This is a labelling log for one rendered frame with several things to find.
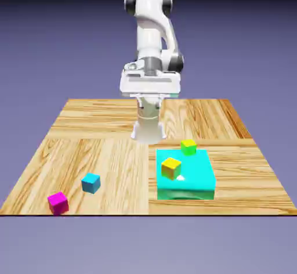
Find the small green cube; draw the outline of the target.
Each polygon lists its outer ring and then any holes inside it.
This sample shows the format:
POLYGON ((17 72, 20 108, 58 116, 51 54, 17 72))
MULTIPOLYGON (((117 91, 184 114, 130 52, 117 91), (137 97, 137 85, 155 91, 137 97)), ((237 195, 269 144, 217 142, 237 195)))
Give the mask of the small green cube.
POLYGON ((192 156, 196 154, 197 144, 192 139, 184 139, 180 143, 181 152, 185 156, 192 156))

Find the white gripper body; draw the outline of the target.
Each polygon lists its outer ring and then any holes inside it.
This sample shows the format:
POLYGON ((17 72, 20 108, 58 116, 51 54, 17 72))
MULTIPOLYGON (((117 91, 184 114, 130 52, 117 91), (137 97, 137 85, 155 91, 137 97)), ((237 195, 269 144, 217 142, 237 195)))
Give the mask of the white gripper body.
POLYGON ((148 76, 143 70, 122 71, 119 89, 124 96, 153 95, 176 98, 180 94, 180 74, 157 71, 148 76))

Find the small magenta cube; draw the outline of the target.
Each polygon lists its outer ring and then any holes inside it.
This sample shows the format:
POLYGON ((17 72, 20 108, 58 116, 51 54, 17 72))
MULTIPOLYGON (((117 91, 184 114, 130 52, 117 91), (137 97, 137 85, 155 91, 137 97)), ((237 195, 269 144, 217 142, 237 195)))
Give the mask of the small magenta cube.
POLYGON ((50 195, 48 203, 53 215, 61 215, 69 210, 68 199, 62 192, 50 195))

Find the small blue cube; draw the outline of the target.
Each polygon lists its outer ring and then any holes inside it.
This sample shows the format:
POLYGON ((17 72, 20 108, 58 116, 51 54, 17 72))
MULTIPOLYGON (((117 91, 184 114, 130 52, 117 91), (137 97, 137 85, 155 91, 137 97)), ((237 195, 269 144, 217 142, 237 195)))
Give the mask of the small blue cube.
POLYGON ((92 173, 87 173, 82 179, 82 190, 87 193, 95 194, 100 188, 100 176, 92 173))

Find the large cyan box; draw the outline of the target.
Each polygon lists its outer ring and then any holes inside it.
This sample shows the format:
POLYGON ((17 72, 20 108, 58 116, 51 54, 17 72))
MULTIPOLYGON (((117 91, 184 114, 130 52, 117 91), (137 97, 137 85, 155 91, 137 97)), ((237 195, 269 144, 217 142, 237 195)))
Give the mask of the large cyan box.
POLYGON ((206 150, 198 149, 185 156, 180 149, 156 150, 157 199, 213 200, 216 178, 206 150), (161 164, 168 158, 181 162, 181 172, 175 180, 161 175, 161 164))

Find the small yellow cube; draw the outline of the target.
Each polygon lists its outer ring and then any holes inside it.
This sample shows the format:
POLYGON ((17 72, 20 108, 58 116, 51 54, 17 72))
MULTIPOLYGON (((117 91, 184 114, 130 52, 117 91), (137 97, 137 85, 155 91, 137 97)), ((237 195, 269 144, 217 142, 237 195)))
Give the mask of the small yellow cube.
POLYGON ((161 175, 174 181, 181 173, 182 162, 168 157, 161 163, 161 175))

